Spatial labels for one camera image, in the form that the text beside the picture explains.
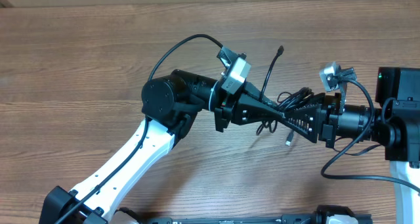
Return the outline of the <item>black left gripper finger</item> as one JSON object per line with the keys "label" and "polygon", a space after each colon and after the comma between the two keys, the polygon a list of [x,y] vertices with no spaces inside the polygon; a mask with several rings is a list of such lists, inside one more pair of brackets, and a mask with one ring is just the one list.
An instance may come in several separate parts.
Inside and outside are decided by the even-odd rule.
{"label": "black left gripper finger", "polygon": [[242,94],[232,111],[231,122],[245,125],[262,121],[283,120],[284,113],[268,104],[260,102],[249,95]]}
{"label": "black left gripper finger", "polygon": [[270,100],[266,96],[263,96],[260,99],[261,92],[252,83],[248,81],[244,83],[243,92],[246,95],[250,96],[252,99],[255,99],[256,101],[261,102],[267,106],[270,106],[272,108],[277,107],[277,103]]}

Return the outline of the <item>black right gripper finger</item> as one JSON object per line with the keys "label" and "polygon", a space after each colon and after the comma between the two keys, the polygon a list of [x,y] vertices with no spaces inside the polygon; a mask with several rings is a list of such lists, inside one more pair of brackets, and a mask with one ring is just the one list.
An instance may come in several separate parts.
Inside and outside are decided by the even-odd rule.
{"label": "black right gripper finger", "polygon": [[317,143],[323,116],[320,104],[311,104],[284,114],[282,124],[294,130],[311,143]]}
{"label": "black right gripper finger", "polygon": [[298,110],[302,108],[306,108],[309,106],[316,106],[318,104],[322,104],[326,97],[325,93],[318,93],[314,94],[311,93],[298,93],[290,95],[286,99],[285,103],[285,112],[291,112],[293,110]]}

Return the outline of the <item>black cable silver plug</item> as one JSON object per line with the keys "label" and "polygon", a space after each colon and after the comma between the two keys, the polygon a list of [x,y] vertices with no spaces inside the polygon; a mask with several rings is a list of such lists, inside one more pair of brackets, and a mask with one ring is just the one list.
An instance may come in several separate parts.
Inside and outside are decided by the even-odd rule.
{"label": "black cable silver plug", "polygon": [[274,133],[277,129],[277,126],[278,122],[276,120],[262,121],[260,126],[258,126],[255,134],[256,136],[259,136],[264,129],[269,130],[270,133]]}

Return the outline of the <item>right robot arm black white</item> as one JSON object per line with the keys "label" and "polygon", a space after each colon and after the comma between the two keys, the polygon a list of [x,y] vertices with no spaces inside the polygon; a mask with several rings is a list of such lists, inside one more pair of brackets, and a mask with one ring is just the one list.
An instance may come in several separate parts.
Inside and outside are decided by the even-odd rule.
{"label": "right robot arm black white", "polygon": [[375,102],[379,108],[345,103],[348,83],[357,80],[353,68],[331,63],[320,71],[326,91],[285,108],[282,123],[313,143],[333,148],[337,139],[370,140],[385,148],[394,183],[397,223],[419,222],[419,69],[380,67]]}

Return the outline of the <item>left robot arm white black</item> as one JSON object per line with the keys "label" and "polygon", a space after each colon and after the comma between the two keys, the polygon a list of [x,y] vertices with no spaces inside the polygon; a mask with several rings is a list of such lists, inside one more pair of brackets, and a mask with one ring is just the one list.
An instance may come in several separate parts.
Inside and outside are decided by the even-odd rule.
{"label": "left robot arm white black", "polygon": [[40,223],[109,223],[140,178],[189,133],[199,112],[215,116],[217,131],[271,120],[276,103],[246,81],[231,83],[182,70],[142,88],[144,120],[96,172],[71,190],[55,187],[44,200]]}

